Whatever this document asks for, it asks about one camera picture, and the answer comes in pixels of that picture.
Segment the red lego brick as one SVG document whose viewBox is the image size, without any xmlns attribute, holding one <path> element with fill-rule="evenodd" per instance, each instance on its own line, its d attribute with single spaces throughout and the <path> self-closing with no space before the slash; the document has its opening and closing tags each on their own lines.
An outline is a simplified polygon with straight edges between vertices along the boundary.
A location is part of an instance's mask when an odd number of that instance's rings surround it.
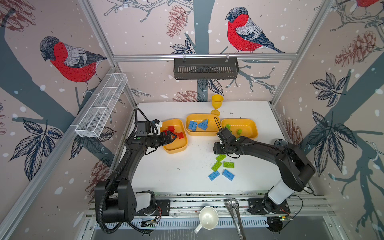
<svg viewBox="0 0 384 240">
<path fill-rule="evenodd" d="M 168 126 L 168 131 L 174 133 L 175 132 L 175 127 L 174 126 Z"/>
</svg>

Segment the blue lego brick upturned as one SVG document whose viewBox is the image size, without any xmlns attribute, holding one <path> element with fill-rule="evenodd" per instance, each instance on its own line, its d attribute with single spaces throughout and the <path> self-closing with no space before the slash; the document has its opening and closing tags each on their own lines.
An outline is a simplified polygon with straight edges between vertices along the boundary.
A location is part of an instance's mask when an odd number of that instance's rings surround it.
<svg viewBox="0 0 384 240">
<path fill-rule="evenodd" d="M 188 125 L 188 129 L 192 132 L 195 132 L 197 130 L 198 123 L 195 121 L 190 121 Z"/>
</svg>

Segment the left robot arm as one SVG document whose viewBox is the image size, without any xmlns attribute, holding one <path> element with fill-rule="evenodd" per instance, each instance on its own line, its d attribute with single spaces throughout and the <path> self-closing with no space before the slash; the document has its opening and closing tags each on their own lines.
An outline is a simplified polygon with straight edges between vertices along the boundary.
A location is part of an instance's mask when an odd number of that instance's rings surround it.
<svg viewBox="0 0 384 240">
<path fill-rule="evenodd" d="M 153 214 L 159 210 L 154 192 L 134 191 L 133 176 L 140 160 L 149 155 L 148 149 L 155 152 L 159 147 L 173 143 L 178 136 L 171 131 L 161 132 L 161 122 L 157 119 L 139 121 L 138 115 L 142 113 L 141 109 L 134 109 L 135 123 L 124 141 L 125 154 L 110 176 L 98 182 L 94 189 L 96 220 L 106 234 L 112 234 L 123 223 L 128 223 L 142 235 L 150 235 L 150 230 L 134 226 L 132 220 L 139 211 Z"/>
</svg>

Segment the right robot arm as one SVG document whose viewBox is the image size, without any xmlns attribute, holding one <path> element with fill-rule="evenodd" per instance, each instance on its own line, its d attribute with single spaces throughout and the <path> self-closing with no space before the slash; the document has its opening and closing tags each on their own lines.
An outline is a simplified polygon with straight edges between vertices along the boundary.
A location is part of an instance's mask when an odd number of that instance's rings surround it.
<svg viewBox="0 0 384 240">
<path fill-rule="evenodd" d="M 221 128 L 217 136 L 220 141 L 214 143 L 215 154 L 252 156 L 268 161 L 279 168 L 281 179 L 263 198 L 265 214 L 274 214 L 280 210 L 283 202 L 295 192 L 304 190 L 316 170 L 299 146 L 270 145 L 254 141 L 248 137 L 235 137 L 227 128 Z"/>
</svg>

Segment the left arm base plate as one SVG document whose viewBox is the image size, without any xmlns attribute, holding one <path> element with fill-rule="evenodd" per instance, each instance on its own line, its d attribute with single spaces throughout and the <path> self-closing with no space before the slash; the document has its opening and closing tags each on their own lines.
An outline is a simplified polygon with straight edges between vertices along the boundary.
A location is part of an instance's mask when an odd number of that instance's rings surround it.
<svg viewBox="0 0 384 240">
<path fill-rule="evenodd" d="M 149 206 L 141 211 L 144 216 L 168 216 L 170 214 L 170 200 L 156 200 L 155 206 Z"/>
</svg>

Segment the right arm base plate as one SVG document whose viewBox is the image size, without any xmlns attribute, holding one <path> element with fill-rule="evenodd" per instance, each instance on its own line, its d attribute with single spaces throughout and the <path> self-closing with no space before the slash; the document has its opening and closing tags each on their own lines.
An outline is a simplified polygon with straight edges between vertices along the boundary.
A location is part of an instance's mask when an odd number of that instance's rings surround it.
<svg viewBox="0 0 384 240">
<path fill-rule="evenodd" d="M 265 199 L 248 199 L 249 208 L 247 211 L 251 215 L 290 215 L 291 211 L 287 200 L 280 205 L 276 205 L 273 201 Z"/>
</svg>

